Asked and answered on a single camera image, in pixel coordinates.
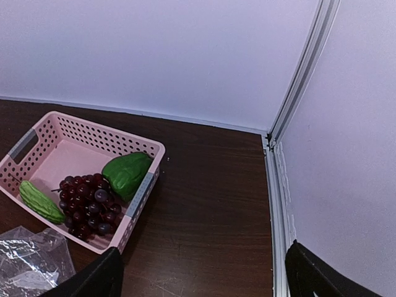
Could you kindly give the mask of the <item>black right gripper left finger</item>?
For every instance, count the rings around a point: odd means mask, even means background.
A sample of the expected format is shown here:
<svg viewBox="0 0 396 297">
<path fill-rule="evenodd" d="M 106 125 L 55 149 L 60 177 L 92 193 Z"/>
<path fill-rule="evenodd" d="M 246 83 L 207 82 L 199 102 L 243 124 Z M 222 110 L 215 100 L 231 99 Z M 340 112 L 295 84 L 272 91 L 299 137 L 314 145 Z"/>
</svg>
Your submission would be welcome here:
<svg viewBox="0 0 396 297">
<path fill-rule="evenodd" d="M 73 277 L 41 295 L 121 296 L 123 276 L 124 264 L 121 254 L 117 248 L 111 247 Z"/>
</svg>

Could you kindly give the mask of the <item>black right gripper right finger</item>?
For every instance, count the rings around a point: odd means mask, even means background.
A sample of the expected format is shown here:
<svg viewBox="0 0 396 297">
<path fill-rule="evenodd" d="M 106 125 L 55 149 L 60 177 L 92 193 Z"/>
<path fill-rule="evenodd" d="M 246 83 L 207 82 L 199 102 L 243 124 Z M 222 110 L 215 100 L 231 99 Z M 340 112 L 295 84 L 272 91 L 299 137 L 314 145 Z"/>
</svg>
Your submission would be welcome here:
<svg viewBox="0 0 396 297">
<path fill-rule="evenodd" d="M 285 268 L 291 296 L 377 296 L 343 276 L 297 241 L 287 250 Z"/>
</svg>

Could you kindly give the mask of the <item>dark red grape bunch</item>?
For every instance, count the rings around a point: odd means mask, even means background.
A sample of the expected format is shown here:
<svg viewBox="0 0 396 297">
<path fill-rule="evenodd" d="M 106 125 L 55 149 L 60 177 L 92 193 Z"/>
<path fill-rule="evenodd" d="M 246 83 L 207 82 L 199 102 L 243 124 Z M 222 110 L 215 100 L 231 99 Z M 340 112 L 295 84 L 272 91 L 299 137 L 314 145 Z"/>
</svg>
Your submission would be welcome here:
<svg viewBox="0 0 396 297">
<path fill-rule="evenodd" d="M 100 173 L 67 176 L 55 190 L 66 216 L 68 232 L 82 241 L 95 235 L 112 236 L 119 225 L 122 207 L 115 201 L 109 182 Z"/>
</svg>

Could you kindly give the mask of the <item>clear zip top bag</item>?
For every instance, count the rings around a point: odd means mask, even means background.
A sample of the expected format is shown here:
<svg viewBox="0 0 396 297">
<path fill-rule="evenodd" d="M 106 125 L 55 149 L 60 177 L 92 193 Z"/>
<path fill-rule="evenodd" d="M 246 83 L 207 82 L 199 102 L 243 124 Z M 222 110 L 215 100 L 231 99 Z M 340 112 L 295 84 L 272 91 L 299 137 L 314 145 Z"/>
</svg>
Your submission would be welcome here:
<svg viewBox="0 0 396 297">
<path fill-rule="evenodd" d="M 74 275 L 61 233 L 18 226 L 1 234 L 1 296 L 39 296 Z"/>
</svg>

